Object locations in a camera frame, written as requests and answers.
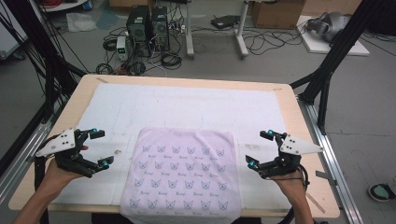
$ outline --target gray floor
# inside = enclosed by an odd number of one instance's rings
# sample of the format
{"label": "gray floor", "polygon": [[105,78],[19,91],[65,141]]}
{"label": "gray floor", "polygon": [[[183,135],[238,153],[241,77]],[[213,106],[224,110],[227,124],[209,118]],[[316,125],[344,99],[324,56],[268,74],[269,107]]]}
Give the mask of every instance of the gray floor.
{"label": "gray floor", "polygon": [[[101,9],[88,14],[94,20],[99,20],[103,15]],[[57,20],[65,21],[65,18],[58,15]],[[125,22],[126,20],[118,19],[114,25],[108,25],[108,29],[66,32],[64,38],[87,68],[94,71],[96,65],[104,61],[103,37]],[[301,44],[270,50],[260,56],[250,54],[241,61],[230,34],[203,32],[194,38],[194,60],[186,58],[183,49],[180,52],[183,62],[179,69],[166,70],[166,74],[160,69],[152,69],[145,75],[291,83],[315,71],[325,57],[323,54],[308,53],[304,44]],[[396,53],[394,42],[376,39],[370,41]],[[396,95],[393,87],[396,84],[396,61],[394,56],[384,50],[364,40],[361,43],[370,51],[370,56],[347,56],[332,78],[326,130],[364,223],[390,224],[396,220],[396,201],[374,202],[367,196],[366,190],[370,185],[386,182],[396,174],[396,122],[393,117],[396,114],[393,99]],[[70,63],[80,66],[70,50],[64,47],[64,52]],[[116,66],[120,64],[117,60],[112,63]],[[304,88],[299,88],[295,93],[303,90]],[[0,156],[3,156],[44,99],[33,66],[28,60],[0,61],[0,92]],[[7,209],[7,200],[1,204],[0,211],[4,223],[9,223],[16,216],[15,211]],[[345,223],[343,219],[340,217],[329,222]],[[52,213],[51,220],[55,223],[90,223],[90,215]],[[279,219],[265,219],[263,222],[277,221]]]}

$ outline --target white cloth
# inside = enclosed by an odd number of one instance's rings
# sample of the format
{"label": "white cloth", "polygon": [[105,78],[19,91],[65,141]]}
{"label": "white cloth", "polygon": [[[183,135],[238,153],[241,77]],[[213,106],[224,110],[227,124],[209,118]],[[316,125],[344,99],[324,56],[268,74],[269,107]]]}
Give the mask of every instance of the white cloth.
{"label": "white cloth", "polygon": [[241,215],[233,136],[204,130],[142,130],[120,212],[135,224],[232,223]]}

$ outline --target black shoe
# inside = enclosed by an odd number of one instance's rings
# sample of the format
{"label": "black shoe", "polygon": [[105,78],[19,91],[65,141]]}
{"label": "black shoe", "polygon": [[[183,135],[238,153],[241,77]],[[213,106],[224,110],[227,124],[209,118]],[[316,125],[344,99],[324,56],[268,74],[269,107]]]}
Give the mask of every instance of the black shoe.
{"label": "black shoe", "polygon": [[395,193],[393,193],[388,184],[373,185],[368,189],[368,193],[372,199],[381,203],[396,199]]}

